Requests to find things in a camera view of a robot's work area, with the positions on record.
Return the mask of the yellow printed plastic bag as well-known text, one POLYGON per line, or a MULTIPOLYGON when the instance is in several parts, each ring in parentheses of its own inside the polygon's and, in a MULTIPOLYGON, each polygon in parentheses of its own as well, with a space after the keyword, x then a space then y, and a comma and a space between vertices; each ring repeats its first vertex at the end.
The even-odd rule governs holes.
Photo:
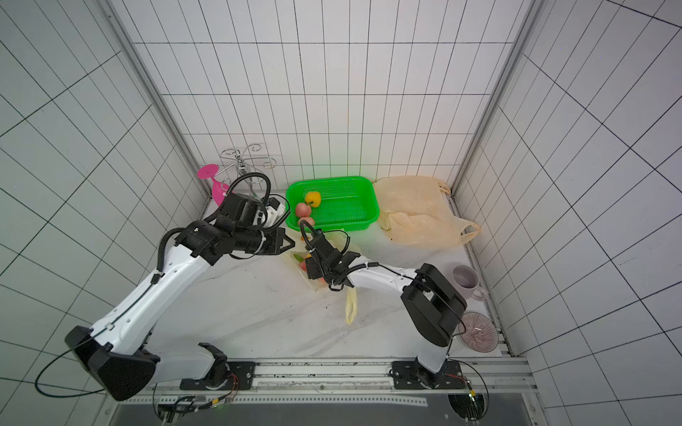
POLYGON ((358 313, 358 293, 348 277, 343 276, 355 256, 354 252, 348 250, 350 239, 346 238, 342 250, 337 247, 335 240, 323 241, 320 235, 310 238, 310 241, 317 244, 312 253, 307 250, 305 238, 301 237, 298 245, 286 257, 312 290, 327 288, 330 291, 346 291, 345 320, 351 326, 358 313))

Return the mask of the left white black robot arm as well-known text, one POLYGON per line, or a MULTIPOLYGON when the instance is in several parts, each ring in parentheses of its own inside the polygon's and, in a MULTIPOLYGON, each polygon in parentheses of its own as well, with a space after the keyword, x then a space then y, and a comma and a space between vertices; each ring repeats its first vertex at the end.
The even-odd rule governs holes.
POLYGON ((214 345, 156 355, 147 350, 148 339, 175 300, 225 255, 247 260, 292 249, 295 243, 282 226, 290 214, 280 195, 227 195, 207 218, 168 231, 159 243, 156 269, 105 317, 89 328, 73 328, 67 347, 116 401, 174 380, 211 391, 231 385, 227 356, 214 345))

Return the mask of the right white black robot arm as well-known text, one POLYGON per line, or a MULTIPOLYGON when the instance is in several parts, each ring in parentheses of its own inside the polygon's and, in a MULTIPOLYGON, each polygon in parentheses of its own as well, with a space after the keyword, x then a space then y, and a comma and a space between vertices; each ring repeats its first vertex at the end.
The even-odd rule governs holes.
POLYGON ((369 289, 401 300, 426 343, 420 349, 404 381, 426 389, 440 387, 446 379, 445 364, 455 337, 463 334, 467 301, 432 264, 417 269, 386 266, 349 250, 339 250, 322 230, 301 227, 310 255, 305 270, 310 279, 322 279, 332 291, 369 289))

